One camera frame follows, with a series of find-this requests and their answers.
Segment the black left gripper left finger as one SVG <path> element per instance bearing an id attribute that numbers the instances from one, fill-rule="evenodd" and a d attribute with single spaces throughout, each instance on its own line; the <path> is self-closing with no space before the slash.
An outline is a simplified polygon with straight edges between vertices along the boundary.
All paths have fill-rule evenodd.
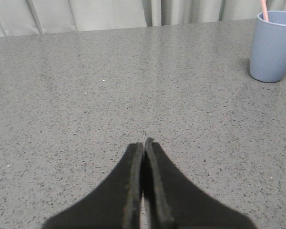
<path id="1" fill-rule="evenodd" d="M 45 229 L 138 229 L 143 144 L 129 144 L 108 177 L 85 198 L 49 218 Z"/>

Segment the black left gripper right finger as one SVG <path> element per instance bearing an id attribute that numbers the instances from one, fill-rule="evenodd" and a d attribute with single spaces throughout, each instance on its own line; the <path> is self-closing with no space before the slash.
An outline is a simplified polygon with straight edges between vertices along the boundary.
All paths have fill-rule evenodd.
<path id="1" fill-rule="evenodd" d="M 145 142 L 143 193 L 151 229 L 254 229 L 251 219 L 194 185 L 152 138 Z"/>

